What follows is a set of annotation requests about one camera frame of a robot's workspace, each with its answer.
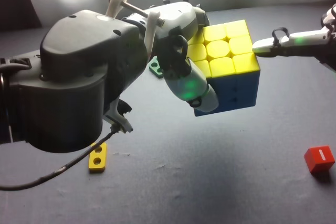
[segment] table surface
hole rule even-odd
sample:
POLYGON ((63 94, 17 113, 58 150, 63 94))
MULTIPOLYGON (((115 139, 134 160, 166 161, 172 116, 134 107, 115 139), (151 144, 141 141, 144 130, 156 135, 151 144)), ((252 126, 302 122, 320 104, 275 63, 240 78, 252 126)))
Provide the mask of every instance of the table surface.
MULTIPOLYGON (((285 26, 320 29, 329 6, 208 13, 212 24, 245 19, 253 41, 285 26)), ((47 29, 0 34, 0 55, 39 47, 47 29)), ((0 223, 335 223, 335 167, 308 172, 304 153, 336 154, 336 76, 314 58, 260 59, 255 107, 195 118, 148 69, 123 94, 134 131, 108 143, 107 169, 88 158, 36 188, 0 192, 0 223)), ((104 124, 102 136, 109 127, 104 124)), ((80 152, 53 154, 24 142, 0 146, 0 184, 50 173, 80 152)))

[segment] rubik's cube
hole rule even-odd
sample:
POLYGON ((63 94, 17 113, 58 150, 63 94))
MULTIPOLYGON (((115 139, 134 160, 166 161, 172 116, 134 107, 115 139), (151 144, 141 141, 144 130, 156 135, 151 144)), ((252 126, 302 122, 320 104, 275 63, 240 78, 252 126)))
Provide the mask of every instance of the rubik's cube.
POLYGON ((256 105, 260 67, 245 20, 203 27, 188 42, 189 57, 215 90, 219 106, 195 116, 256 105))

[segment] yellow block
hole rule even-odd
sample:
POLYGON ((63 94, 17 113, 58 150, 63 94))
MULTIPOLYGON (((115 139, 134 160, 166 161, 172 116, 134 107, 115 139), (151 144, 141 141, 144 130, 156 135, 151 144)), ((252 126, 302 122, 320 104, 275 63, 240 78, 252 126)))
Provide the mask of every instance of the yellow block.
POLYGON ((249 35, 232 38, 229 41, 229 45, 233 55, 242 55, 252 52, 252 41, 249 35))
POLYGON ((201 60, 195 62, 196 66, 202 71, 202 73, 205 75, 205 78, 211 78, 211 72, 209 67, 209 62, 207 60, 201 60))
POLYGON ((106 166, 106 158, 107 158, 107 144, 102 143, 99 147, 97 147, 94 151, 90 153, 89 156, 89 169, 91 172, 103 172, 106 166))
POLYGON ((226 23, 225 31, 228 39, 249 35, 245 20, 226 23))
POLYGON ((198 30, 198 32, 188 41, 188 45, 193 44, 203 44, 204 43, 204 37, 202 29, 198 30))
POLYGON ((193 62, 206 59, 206 50, 203 44, 194 44, 188 46, 187 57, 193 62))
POLYGON ((229 57, 214 59, 210 61, 209 65, 212 78, 230 76, 236 73, 233 61, 229 57))
POLYGON ((208 44, 215 40, 226 40, 225 25, 219 24, 215 26, 203 27, 204 44, 208 44))
POLYGON ((235 55, 232 60, 237 74, 260 70, 257 57, 252 52, 243 55, 235 55))
POLYGON ((208 45, 206 45, 206 51, 208 61, 231 56, 229 43, 222 40, 211 41, 208 45))

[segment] red cube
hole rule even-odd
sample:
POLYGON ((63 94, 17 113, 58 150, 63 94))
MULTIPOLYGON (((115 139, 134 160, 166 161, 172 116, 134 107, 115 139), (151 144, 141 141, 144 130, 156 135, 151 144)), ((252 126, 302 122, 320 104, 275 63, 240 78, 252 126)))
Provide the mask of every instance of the red cube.
POLYGON ((327 171, 335 163, 329 146, 309 148, 304 156, 310 173, 327 171))

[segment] metal rod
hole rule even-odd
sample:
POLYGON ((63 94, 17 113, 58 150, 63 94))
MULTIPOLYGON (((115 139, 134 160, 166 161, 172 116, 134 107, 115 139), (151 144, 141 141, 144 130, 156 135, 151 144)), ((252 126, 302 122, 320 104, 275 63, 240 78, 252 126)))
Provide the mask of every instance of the metal rod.
MULTIPOLYGON (((127 8, 128 10, 131 10, 131 11, 141 15, 142 17, 148 18, 147 13, 145 13, 142 9, 140 9, 140 8, 130 4, 130 3, 121 2, 120 5, 127 8)), ((158 18, 157 24, 158 24, 158 26, 162 27, 163 24, 164 24, 164 19, 158 18)))

